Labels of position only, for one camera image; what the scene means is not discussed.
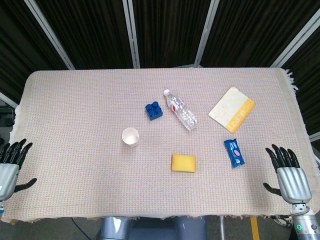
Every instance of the bottle cap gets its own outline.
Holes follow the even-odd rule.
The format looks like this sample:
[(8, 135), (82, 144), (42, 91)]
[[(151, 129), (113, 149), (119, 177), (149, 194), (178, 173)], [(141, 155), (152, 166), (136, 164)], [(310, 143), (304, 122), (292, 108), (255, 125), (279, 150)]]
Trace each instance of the bottle cap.
[(163, 94), (164, 94), (165, 96), (168, 96), (169, 93), (170, 93), (170, 90), (169, 90), (169, 89), (166, 89), (166, 90), (163, 91)]

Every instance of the yellow floor marking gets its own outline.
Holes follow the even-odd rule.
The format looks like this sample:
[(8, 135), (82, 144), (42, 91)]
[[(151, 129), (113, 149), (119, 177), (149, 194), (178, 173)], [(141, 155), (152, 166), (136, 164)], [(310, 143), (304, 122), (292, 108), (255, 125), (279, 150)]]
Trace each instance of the yellow floor marking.
[(252, 216), (250, 217), (250, 220), (251, 220), (251, 229), (252, 229), (252, 239), (260, 240), (257, 217)]

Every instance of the bottle label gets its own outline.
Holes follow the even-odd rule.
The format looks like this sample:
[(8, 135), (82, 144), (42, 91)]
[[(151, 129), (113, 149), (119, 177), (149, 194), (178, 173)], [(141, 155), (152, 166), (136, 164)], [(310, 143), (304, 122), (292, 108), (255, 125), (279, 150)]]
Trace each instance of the bottle label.
[(177, 109), (179, 108), (179, 106), (183, 105), (184, 102), (181, 101), (180, 98), (176, 98), (175, 101), (171, 101), (170, 105), (171, 105), (171, 110), (175, 113), (177, 111)]

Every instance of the plastic water bottle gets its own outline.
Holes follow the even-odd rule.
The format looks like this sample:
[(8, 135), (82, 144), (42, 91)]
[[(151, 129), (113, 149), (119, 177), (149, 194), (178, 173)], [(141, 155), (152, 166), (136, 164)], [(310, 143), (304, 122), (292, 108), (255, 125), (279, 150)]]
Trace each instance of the plastic water bottle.
[(163, 94), (165, 95), (168, 107), (171, 108), (186, 129), (189, 131), (195, 129), (197, 126), (197, 119), (184, 102), (173, 95), (169, 89), (164, 90)]

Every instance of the beige tablecloth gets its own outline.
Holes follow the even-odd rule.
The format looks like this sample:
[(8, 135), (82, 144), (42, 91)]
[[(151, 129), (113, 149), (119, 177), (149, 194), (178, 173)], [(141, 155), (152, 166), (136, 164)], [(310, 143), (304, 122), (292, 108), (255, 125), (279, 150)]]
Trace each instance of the beige tablecloth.
[[(235, 134), (208, 116), (230, 87), (256, 102)], [(198, 118), (188, 132), (164, 89)], [(163, 116), (150, 121), (145, 105)], [(139, 131), (135, 148), (121, 133)], [(27, 80), (10, 142), (27, 138), (18, 183), (3, 220), (59, 217), (276, 215), (289, 204), (263, 187), (278, 181), (265, 147), (291, 148), (320, 209), (320, 177), (289, 77), (280, 68), (37, 71)], [(224, 140), (237, 138), (245, 165), (231, 167)], [(171, 155), (196, 156), (196, 173), (172, 172)]]

